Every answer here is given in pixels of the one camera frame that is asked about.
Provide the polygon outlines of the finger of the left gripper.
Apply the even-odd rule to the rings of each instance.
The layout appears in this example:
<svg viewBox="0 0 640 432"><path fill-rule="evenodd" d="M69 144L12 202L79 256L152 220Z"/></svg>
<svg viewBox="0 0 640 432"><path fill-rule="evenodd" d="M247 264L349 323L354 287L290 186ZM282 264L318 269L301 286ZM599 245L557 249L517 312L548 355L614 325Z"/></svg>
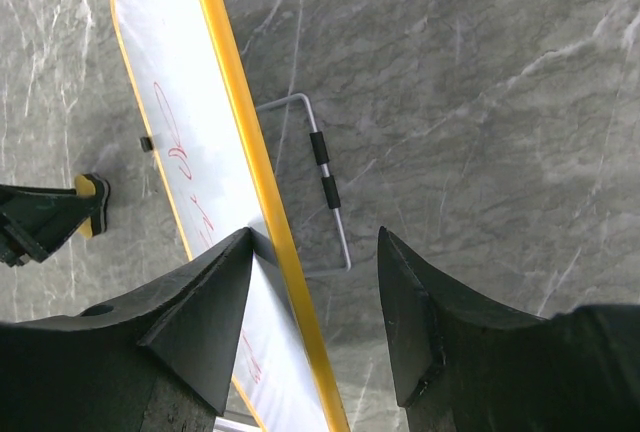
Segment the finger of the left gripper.
<svg viewBox="0 0 640 432"><path fill-rule="evenodd" d="M1 187L1 262L42 263L88 218L92 207L74 189Z"/></svg>

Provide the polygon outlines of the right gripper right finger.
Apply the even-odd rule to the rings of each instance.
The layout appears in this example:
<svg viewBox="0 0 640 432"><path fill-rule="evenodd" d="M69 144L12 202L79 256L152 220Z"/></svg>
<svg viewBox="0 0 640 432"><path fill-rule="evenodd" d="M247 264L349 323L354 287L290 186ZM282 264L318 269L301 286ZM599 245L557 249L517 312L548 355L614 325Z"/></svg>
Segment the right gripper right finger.
<svg viewBox="0 0 640 432"><path fill-rule="evenodd" d="M413 431L635 431L639 309L545 319L497 302L381 228L380 301L398 405Z"/></svg>

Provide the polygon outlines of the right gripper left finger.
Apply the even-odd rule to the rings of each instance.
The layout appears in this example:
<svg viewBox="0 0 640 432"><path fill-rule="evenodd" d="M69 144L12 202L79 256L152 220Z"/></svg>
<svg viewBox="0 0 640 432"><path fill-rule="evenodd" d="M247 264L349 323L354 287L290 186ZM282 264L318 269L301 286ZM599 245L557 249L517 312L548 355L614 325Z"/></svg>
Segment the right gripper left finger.
<svg viewBox="0 0 640 432"><path fill-rule="evenodd" d="M76 316L1 326L5 431L210 431L225 411L253 260L240 229Z"/></svg>

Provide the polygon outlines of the yellow bone-shaped eraser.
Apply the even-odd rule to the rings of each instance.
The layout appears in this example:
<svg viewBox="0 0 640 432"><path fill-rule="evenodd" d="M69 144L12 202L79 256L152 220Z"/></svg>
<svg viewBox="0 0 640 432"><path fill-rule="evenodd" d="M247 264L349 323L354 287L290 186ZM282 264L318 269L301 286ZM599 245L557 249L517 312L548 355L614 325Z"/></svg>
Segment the yellow bone-shaped eraser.
<svg viewBox="0 0 640 432"><path fill-rule="evenodd" d="M85 239L91 239L107 231L107 208L111 194L109 182L95 173L81 174L75 177L76 195L87 199L92 207L88 218L78 231Z"/></svg>

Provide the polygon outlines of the yellow-framed whiteboard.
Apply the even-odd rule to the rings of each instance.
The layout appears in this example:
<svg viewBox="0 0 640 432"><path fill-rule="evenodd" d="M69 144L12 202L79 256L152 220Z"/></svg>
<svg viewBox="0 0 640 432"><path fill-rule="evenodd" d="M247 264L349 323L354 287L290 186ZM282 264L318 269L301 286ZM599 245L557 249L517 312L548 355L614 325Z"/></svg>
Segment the yellow-framed whiteboard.
<svg viewBox="0 0 640 432"><path fill-rule="evenodd" d="M251 235L233 384L264 431L345 431L344 411L223 0L110 0L190 258Z"/></svg>

